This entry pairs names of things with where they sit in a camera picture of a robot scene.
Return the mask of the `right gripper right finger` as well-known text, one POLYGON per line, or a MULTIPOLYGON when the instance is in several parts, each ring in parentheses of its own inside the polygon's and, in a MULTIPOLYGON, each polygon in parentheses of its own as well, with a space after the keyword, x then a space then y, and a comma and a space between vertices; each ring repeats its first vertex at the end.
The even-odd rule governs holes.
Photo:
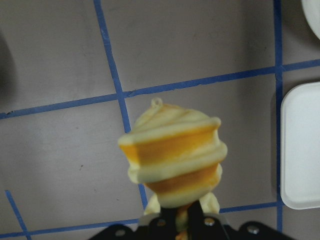
POLYGON ((188 239, 189 240, 229 240, 225 229, 226 218, 217 213, 204 213, 199 201, 188 209, 188 239))

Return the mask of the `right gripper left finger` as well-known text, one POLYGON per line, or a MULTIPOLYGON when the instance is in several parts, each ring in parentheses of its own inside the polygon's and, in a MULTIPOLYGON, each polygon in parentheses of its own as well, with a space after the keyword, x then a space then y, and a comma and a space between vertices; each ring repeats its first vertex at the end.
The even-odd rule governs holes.
POLYGON ((146 227, 147 240, 175 240, 176 227, 176 208, 160 208, 159 213, 151 213, 139 219, 139 226, 146 227))

